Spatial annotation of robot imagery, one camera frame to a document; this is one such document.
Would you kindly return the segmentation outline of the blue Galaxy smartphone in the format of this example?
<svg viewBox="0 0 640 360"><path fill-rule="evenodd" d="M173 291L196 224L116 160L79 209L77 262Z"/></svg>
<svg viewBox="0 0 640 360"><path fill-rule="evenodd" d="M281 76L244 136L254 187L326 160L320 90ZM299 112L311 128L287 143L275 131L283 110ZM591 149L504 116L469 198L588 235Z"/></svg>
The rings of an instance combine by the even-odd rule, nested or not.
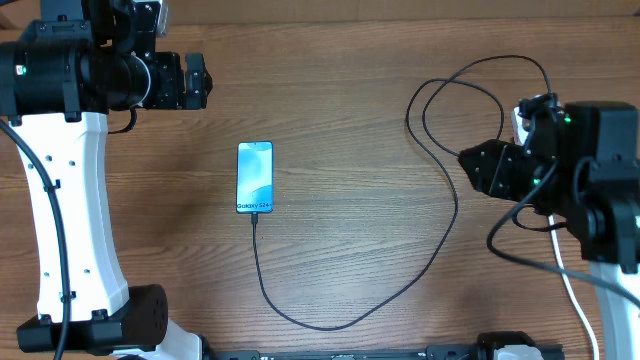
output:
<svg viewBox="0 0 640 360"><path fill-rule="evenodd" d="M274 146L271 141L237 147L236 211L270 213L274 204Z"/></svg>

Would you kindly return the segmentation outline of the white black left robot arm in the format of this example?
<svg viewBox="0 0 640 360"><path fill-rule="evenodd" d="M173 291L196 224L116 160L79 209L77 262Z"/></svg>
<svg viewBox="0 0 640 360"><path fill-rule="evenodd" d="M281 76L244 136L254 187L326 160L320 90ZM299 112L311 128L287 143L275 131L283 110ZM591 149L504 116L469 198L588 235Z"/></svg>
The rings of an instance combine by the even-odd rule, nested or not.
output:
<svg viewBox="0 0 640 360"><path fill-rule="evenodd" d="M17 146L39 252L37 312L20 349L117 359L210 359L168 314L157 284L120 268L106 187L108 116L201 110L213 82L199 53L160 52L162 1L44 1L1 46L1 129Z"/></svg>

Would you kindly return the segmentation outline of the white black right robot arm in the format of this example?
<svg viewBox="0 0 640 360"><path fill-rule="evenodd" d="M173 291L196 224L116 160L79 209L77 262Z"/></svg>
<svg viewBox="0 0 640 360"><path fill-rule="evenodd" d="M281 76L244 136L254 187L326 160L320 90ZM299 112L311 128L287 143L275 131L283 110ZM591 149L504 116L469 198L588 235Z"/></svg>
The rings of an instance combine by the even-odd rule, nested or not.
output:
<svg viewBox="0 0 640 360"><path fill-rule="evenodd" d="M514 207L489 232L527 205L557 215L580 243L593 284L609 359L639 356L639 111L619 101L559 104L554 94L523 99L521 144L487 140L460 152L472 187Z"/></svg>

